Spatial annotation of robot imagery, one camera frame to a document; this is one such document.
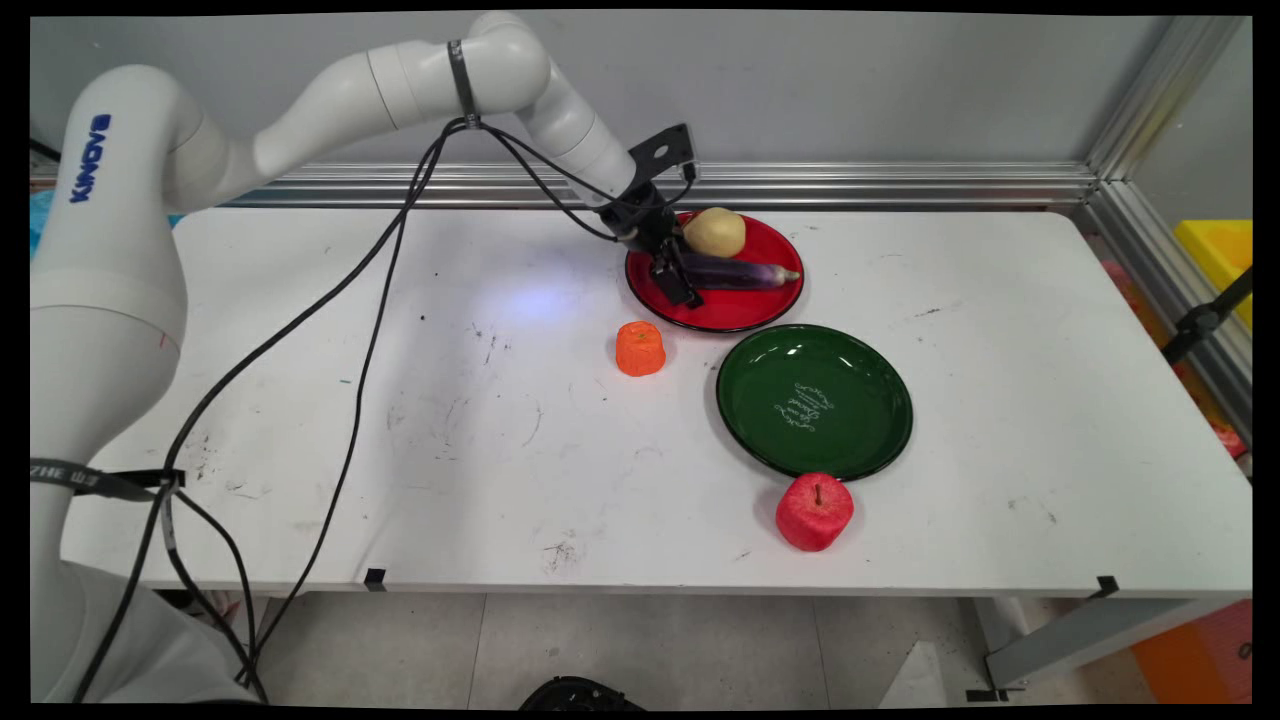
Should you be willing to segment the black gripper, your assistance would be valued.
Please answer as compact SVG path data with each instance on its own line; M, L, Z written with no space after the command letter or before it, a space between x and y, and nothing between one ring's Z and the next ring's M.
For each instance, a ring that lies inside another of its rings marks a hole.
M652 179L635 181L618 200L602 208L602 222L630 251L652 256L649 277L669 304L696 309L704 300L690 279L685 245L676 241L672 209L690 190L687 179L682 190L667 199Z

